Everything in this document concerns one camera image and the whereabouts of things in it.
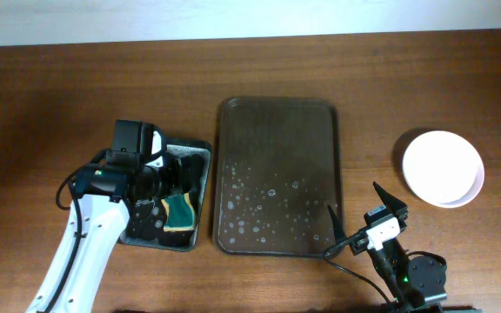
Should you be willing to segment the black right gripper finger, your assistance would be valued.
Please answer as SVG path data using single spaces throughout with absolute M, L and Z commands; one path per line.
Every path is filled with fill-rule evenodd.
M 404 216 L 407 214 L 407 204 L 399 200 L 385 189 L 383 189 L 378 183 L 374 182 L 373 187 L 377 192 L 383 205 L 389 209 L 395 216 Z
M 331 217 L 335 243 L 340 244 L 347 239 L 347 236 L 345 235 L 344 230 L 343 230 L 343 226 L 339 222 L 337 214 L 335 213 L 333 208 L 330 205 L 328 205 L 327 209 L 328 209 L 330 217 Z

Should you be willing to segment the green yellow sponge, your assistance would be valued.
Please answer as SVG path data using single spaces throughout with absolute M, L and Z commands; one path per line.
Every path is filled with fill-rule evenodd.
M 166 212 L 164 231 L 178 232 L 195 229 L 196 213 L 189 193 L 166 197 L 161 200 L 161 204 Z

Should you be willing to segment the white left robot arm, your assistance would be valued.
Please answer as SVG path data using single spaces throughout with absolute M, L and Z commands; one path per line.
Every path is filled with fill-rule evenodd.
M 28 310 L 89 312 L 114 247 L 194 248 L 210 167 L 206 151 L 176 149 L 151 163 L 113 154 L 68 177 L 68 224 Z

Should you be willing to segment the large brown serving tray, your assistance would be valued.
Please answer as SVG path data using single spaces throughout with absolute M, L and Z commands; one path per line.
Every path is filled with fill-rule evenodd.
M 324 100 L 232 97 L 220 109 L 213 238 L 233 256 L 319 258 L 344 218 L 337 111 Z

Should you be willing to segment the white plate back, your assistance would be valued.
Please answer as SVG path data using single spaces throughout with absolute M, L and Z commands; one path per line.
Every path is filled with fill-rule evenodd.
M 406 184 L 421 200 L 452 209 L 473 201 L 484 186 L 482 157 L 465 138 L 444 130 L 415 137 L 401 161 Z

